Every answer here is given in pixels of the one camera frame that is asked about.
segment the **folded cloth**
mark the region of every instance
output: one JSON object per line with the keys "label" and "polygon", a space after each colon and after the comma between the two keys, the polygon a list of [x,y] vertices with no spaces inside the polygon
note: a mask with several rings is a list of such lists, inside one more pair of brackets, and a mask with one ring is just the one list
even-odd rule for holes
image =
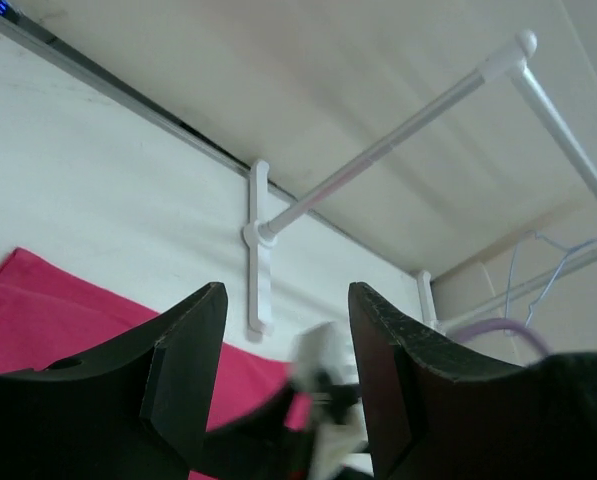
{"label": "folded cloth", "polygon": [[[156,315],[17,248],[0,265],[0,373],[45,368]],[[207,429],[255,410],[287,379],[288,364],[223,343]],[[305,425],[308,405],[305,397],[297,398],[286,422],[289,428]]]}

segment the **white metal rod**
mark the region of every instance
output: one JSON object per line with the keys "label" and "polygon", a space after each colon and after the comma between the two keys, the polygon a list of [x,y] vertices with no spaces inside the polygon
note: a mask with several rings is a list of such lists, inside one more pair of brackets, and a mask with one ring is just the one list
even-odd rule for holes
{"label": "white metal rod", "polygon": [[[581,268],[586,267],[587,265],[591,265],[592,263],[597,262],[597,247],[589,250],[587,253],[582,255],[578,255],[571,260],[567,261],[565,265],[562,267],[560,274],[558,275],[559,279],[569,275],[570,273],[574,273]],[[548,272],[542,273],[531,280],[527,280],[526,282],[522,282],[515,287],[513,287],[509,291],[509,300],[517,300],[519,298],[524,297],[525,295],[529,295],[530,293],[538,290],[539,288],[544,287],[547,283],[551,280],[556,269],[550,270]],[[462,315],[458,315],[450,320],[441,321],[440,325],[443,330],[447,330],[458,325],[463,325],[469,323],[470,321],[476,320],[481,317],[481,315],[485,315],[494,311],[497,308],[502,307],[507,299],[507,292],[503,292],[500,295],[497,295],[486,302],[481,303],[480,305],[474,307],[472,310],[463,313]]]}
{"label": "white metal rod", "polygon": [[293,223],[298,217],[309,211],[318,202],[327,198],[343,185],[347,184],[374,162],[391,152],[395,147],[411,137],[418,130],[429,124],[443,112],[449,110],[460,100],[483,85],[485,80],[476,69],[453,87],[433,100],[418,113],[410,117],[393,132],[378,140],[371,147],[359,154],[320,185],[315,187],[278,216],[260,226],[260,233],[265,238],[272,238]]}
{"label": "white metal rod", "polygon": [[529,68],[512,82],[597,199],[597,168]]}

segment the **pink towel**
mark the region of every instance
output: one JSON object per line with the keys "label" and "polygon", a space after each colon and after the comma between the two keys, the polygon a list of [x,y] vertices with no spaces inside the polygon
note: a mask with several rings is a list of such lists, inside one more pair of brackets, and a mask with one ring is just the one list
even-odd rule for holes
{"label": "pink towel", "polygon": [[[0,265],[0,373],[45,368],[156,315],[18,248]],[[287,364],[223,344],[207,429],[251,412],[286,380]],[[301,428],[307,407],[294,402],[287,426]]]}

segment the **red fabric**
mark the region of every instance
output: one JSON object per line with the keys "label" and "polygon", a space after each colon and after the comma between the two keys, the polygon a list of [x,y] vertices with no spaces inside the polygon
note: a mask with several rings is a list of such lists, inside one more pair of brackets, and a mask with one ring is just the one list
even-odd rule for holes
{"label": "red fabric", "polygon": [[[0,373],[45,368],[156,315],[18,248],[0,265]],[[286,379],[286,364],[223,344],[207,428],[249,413]],[[306,415],[307,400],[299,398],[287,426],[302,427]]]}

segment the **white wall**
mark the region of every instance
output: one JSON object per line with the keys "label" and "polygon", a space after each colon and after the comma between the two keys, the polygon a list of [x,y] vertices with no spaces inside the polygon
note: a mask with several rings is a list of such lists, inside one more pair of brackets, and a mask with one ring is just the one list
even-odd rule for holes
{"label": "white wall", "polygon": [[0,261],[23,246],[161,311],[223,282],[225,341],[280,360],[297,333],[347,323],[353,281],[420,317],[415,279],[304,217],[274,251],[275,333],[249,342],[246,222],[245,178],[0,35]]}
{"label": "white wall", "polygon": [[[588,199],[569,216],[541,230],[554,240],[573,246],[597,236],[597,204]],[[475,262],[434,286],[438,316],[448,319],[462,314],[506,290],[513,247],[485,262]],[[514,284],[555,268],[561,254],[542,242],[529,240],[517,255]],[[510,316],[525,319],[528,306],[539,292],[512,303]],[[502,309],[486,317],[502,315]],[[597,350],[597,263],[566,276],[554,285],[539,304],[532,319],[555,351]],[[518,339],[502,332],[480,337],[471,346],[488,355],[526,364],[535,356]]]}

